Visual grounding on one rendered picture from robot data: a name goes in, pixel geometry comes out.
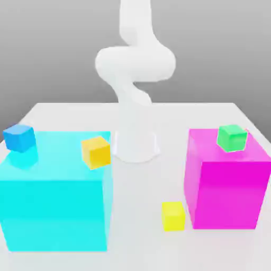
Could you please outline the large magenta box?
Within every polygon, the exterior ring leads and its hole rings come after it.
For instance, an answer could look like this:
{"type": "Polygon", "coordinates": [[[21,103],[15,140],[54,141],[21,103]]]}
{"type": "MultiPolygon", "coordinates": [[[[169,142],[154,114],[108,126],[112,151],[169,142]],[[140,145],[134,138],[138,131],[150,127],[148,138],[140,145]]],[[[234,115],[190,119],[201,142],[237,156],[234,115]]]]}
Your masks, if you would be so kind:
{"type": "Polygon", "coordinates": [[[271,157],[248,134],[243,151],[224,152],[217,129],[188,132],[184,195],[193,229],[254,229],[271,157]]]}

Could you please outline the small yellow cube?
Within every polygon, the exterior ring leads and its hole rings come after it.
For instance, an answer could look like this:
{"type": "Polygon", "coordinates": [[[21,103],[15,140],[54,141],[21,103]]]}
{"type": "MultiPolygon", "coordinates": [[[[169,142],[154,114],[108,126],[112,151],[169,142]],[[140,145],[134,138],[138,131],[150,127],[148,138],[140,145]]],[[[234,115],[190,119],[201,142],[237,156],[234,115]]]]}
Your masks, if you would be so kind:
{"type": "Polygon", "coordinates": [[[182,231],[185,228],[185,210],[181,201],[162,202],[162,225],[165,231],[182,231]]]}

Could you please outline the small blue cube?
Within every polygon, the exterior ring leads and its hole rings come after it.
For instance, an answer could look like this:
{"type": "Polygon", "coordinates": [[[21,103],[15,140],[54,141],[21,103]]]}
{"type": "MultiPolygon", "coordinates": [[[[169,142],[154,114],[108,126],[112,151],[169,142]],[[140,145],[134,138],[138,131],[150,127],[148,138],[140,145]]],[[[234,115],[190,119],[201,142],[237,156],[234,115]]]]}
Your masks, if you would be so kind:
{"type": "Polygon", "coordinates": [[[3,137],[8,150],[26,152],[36,145],[33,127],[16,124],[3,131],[3,137]]]}

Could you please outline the large cyan box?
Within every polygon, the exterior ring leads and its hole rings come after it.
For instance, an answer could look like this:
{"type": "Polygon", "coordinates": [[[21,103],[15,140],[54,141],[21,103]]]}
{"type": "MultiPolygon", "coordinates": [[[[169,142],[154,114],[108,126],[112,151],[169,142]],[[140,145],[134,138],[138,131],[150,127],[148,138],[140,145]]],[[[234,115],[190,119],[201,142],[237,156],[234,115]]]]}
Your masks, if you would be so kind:
{"type": "Polygon", "coordinates": [[[112,166],[91,170],[81,142],[108,131],[39,131],[25,153],[0,163],[0,226],[8,250],[106,251],[112,166]]]}

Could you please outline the small orange cube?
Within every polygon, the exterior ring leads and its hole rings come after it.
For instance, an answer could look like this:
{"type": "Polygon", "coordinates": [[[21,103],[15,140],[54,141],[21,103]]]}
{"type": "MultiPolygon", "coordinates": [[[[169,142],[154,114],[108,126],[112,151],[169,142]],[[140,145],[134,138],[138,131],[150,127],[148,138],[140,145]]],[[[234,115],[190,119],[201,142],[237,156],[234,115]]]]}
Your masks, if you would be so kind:
{"type": "Polygon", "coordinates": [[[110,144],[102,136],[83,140],[81,145],[83,161],[90,170],[111,163],[110,144]]]}

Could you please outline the small green cube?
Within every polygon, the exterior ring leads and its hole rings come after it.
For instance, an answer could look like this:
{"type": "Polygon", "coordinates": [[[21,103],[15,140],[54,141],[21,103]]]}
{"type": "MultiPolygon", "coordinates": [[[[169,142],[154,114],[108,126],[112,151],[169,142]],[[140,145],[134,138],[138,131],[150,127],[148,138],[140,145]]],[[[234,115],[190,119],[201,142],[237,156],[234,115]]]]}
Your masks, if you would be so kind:
{"type": "Polygon", "coordinates": [[[246,147],[248,131],[239,125],[223,125],[218,129],[216,144],[224,152],[243,151],[246,147]]]}

